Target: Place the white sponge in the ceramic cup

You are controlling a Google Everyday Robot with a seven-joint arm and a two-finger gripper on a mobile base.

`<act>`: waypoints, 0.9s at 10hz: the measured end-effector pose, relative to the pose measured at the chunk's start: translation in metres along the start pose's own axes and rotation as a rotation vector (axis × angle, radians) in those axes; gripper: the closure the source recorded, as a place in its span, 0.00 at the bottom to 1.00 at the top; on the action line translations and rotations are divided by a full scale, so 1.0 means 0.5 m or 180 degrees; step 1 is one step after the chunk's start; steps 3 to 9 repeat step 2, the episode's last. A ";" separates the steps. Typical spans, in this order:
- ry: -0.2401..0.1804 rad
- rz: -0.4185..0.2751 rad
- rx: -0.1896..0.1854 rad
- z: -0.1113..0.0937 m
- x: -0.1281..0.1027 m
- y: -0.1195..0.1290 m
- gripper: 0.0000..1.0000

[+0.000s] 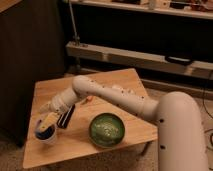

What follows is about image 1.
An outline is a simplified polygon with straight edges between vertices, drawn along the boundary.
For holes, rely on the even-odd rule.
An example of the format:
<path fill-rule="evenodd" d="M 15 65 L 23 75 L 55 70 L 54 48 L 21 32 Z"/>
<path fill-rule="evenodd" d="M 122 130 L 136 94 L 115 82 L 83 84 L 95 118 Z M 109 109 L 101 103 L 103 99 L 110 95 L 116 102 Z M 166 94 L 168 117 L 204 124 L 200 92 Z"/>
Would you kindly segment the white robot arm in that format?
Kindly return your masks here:
<path fill-rule="evenodd" d="M 46 131 L 70 107 L 90 95 L 157 124 L 158 171 L 208 171 L 200 110 L 196 101 L 184 92 L 170 92 L 155 101 L 79 75 L 73 78 L 70 87 L 44 105 L 48 115 L 39 130 Z"/>

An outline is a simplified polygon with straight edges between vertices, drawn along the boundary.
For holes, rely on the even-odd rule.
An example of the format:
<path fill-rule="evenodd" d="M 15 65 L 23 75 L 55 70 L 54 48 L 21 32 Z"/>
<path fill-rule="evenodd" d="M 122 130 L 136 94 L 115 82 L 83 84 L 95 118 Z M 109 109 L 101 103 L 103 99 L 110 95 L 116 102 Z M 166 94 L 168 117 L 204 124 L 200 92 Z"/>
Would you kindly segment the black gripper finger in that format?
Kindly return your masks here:
<path fill-rule="evenodd" d="M 72 114 L 75 110 L 75 106 L 72 106 L 67 113 L 63 114 L 59 120 L 57 121 L 57 126 L 61 129 L 66 129 L 68 126 L 68 123 L 72 117 Z"/>

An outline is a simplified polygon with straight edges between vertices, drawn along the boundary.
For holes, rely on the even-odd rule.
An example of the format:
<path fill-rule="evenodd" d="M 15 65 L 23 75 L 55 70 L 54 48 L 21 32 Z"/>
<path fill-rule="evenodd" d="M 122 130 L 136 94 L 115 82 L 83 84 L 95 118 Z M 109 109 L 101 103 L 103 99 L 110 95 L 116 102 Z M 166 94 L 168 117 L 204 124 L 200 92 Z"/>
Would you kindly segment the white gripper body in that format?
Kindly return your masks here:
<path fill-rule="evenodd" d="M 39 108 L 40 113 L 66 113 L 76 103 L 75 95 L 58 94 Z"/>

